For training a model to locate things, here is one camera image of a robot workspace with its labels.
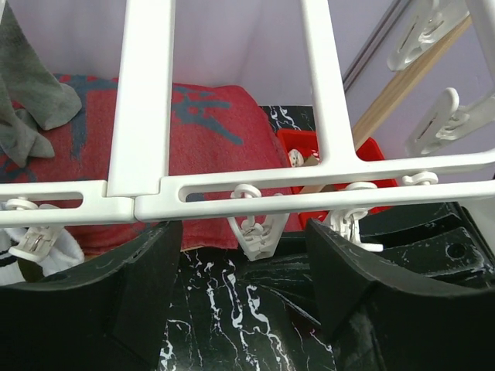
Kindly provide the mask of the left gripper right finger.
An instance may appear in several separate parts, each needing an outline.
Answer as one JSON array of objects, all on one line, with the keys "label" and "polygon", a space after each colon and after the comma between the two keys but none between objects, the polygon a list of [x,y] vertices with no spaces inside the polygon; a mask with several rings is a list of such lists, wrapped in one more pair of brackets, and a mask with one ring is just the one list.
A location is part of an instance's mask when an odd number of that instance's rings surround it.
[{"label": "left gripper right finger", "polygon": [[438,281],[363,250],[319,221],[306,246],[339,370],[492,370],[494,290]]}]

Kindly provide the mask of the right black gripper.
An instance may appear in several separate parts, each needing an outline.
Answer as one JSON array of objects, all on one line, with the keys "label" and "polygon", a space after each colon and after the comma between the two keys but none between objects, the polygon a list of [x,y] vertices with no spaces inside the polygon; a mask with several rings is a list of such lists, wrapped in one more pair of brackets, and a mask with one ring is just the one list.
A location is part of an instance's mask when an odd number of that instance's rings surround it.
[{"label": "right black gripper", "polygon": [[393,206],[360,221],[363,242],[410,271],[469,288],[494,286],[494,253],[458,203]]}]

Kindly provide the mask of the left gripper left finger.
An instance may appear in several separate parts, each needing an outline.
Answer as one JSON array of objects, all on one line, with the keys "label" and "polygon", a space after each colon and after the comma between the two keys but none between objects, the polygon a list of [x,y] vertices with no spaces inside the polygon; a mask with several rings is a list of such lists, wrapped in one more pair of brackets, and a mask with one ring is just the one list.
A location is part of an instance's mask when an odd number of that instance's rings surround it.
[{"label": "left gripper left finger", "polygon": [[182,241],[179,222],[35,283],[1,289],[3,370],[154,370]]}]

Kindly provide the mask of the white plastic clip hanger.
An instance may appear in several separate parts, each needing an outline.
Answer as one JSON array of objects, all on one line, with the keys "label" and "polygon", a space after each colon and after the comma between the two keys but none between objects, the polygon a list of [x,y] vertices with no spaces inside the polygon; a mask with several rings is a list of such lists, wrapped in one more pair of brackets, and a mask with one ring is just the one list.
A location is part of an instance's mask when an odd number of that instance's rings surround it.
[{"label": "white plastic clip hanger", "polygon": [[469,172],[494,162],[493,151],[466,155],[361,161],[354,149],[329,6],[301,4],[321,162],[199,175],[169,174],[169,131],[175,4],[130,1],[118,81],[116,118],[107,180],[6,184],[4,201],[23,197],[57,209],[7,210],[3,227],[72,226],[282,214],[485,198],[491,181],[350,190],[189,203],[191,192],[273,189],[392,179],[420,172]]}]

